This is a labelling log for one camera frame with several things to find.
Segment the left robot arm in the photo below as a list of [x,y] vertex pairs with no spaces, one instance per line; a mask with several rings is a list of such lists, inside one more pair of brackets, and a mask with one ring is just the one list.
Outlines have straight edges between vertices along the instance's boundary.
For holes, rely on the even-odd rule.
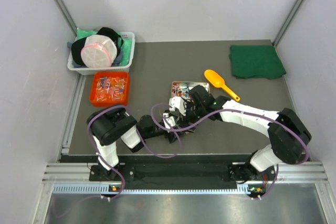
[[96,149],[98,164],[91,167],[89,180],[111,181],[120,175],[117,140],[135,153],[144,148],[145,141],[150,138],[163,135],[171,143],[179,140],[179,132],[165,130],[177,127],[177,117],[170,113],[164,113],[163,120],[158,124],[150,115],[144,115],[137,121],[120,104],[91,114],[87,119],[87,133]]

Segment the tan candy box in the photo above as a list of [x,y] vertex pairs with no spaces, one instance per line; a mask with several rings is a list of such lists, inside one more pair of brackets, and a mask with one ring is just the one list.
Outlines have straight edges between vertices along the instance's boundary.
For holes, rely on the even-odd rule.
[[182,97],[191,100],[189,92],[197,85],[203,86],[210,93],[210,86],[207,82],[173,81],[171,86],[171,98]]

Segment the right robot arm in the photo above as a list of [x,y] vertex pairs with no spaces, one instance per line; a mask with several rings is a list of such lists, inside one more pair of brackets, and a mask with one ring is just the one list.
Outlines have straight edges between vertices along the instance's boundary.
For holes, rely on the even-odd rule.
[[213,121],[238,124],[269,138],[266,147],[253,152],[244,165],[231,170],[232,179],[256,180],[270,167],[280,163],[297,165],[308,159],[307,145],[312,136],[292,109],[280,112],[256,109],[225,96],[215,98],[201,85],[195,86],[189,99],[182,99],[178,107],[187,124],[208,116]]

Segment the yellow plastic scoop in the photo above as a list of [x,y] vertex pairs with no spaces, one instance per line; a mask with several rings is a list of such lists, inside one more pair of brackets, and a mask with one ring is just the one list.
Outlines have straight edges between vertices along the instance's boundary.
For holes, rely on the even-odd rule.
[[216,71],[207,69],[204,76],[215,88],[224,90],[232,99],[240,101],[240,97],[225,84],[225,80]]

